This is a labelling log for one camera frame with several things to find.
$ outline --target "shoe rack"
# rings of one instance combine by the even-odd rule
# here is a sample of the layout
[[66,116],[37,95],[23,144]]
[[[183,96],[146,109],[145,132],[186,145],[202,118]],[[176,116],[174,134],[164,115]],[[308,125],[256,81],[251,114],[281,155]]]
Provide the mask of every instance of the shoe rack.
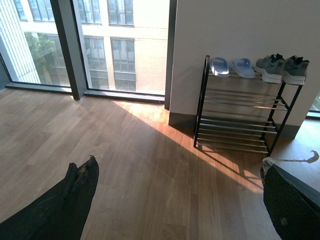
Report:
[[[256,78],[250,80],[262,81],[260,74],[257,73],[256,76]],[[207,55],[203,67],[193,146],[206,146],[213,150],[245,151],[270,156],[302,89],[302,85],[295,86],[296,92],[291,101],[287,103],[282,97],[286,87],[285,82],[281,83],[277,88],[278,92],[275,94],[260,94],[243,91],[243,89],[239,91],[216,89],[212,86],[215,85],[217,78],[221,79],[211,72],[210,56]],[[243,78],[235,74],[230,74],[229,78],[234,78],[237,84],[241,80],[244,81]],[[213,82],[207,88],[208,81]],[[247,113],[248,111],[244,113],[233,111],[236,108],[263,109],[268,113],[251,115]],[[281,124],[276,124],[274,121],[276,111],[284,112]]]

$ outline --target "sneaker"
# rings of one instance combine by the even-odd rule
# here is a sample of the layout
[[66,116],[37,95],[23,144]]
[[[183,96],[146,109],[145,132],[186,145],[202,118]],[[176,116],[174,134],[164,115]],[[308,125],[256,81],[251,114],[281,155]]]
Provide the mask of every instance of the sneaker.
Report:
[[285,60],[283,81],[292,85],[304,85],[307,76],[308,60],[303,57],[292,56]]
[[266,83],[280,84],[284,71],[285,60],[280,54],[272,54],[256,61],[255,71],[262,75],[262,80]]

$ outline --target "blue slipper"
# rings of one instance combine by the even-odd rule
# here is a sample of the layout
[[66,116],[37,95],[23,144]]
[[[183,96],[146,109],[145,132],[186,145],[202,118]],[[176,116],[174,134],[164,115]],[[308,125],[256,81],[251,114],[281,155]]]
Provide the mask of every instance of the blue slipper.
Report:
[[218,77],[229,77],[228,61],[222,57],[215,57],[210,60],[210,68],[212,73]]
[[251,67],[251,62],[247,58],[234,59],[229,63],[229,66],[240,77],[253,79],[256,76],[255,71]]

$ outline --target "window sill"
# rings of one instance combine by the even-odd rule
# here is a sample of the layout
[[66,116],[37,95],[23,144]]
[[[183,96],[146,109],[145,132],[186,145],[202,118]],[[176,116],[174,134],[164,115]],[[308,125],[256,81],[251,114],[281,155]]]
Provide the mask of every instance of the window sill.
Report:
[[23,89],[23,90],[34,90],[42,91],[48,93],[60,93],[60,94],[71,94],[70,87],[63,86],[50,86],[50,85],[41,85],[41,84],[32,84],[32,83],[19,83],[19,82],[10,82],[5,85],[9,89]]
[[110,27],[125,27],[125,28],[134,28],[135,25],[133,24],[116,24],[116,23],[109,23]]
[[82,25],[89,25],[89,26],[102,26],[101,22],[81,22]]
[[137,102],[146,102],[146,103],[156,103],[164,104],[165,97],[160,95],[147,95],[147,94],[136,94],[136,93],[126,93],[126,92],[113,92],[113,91],[100,91],[100,90],[87,90],[84,92],[85,96],[92,97],[104,97],[110,99],[118,100],[129,100]]
[[309,111],[306,115],[308,119],[320,119],[320,111]]

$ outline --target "laminate flooring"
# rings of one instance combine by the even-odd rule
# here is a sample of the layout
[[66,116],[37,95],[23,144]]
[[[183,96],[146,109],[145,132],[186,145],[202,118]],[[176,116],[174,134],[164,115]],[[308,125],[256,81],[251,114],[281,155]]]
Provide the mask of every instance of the laminate flooring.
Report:
[[[263,203],[266,156],[193,148],[192,130],[168,121],[161,104],[1,90],[0,222],[94,155],[99,180],[82,240],[279,240]],[[317,132],[306,120],[272,157],[311,157]]]

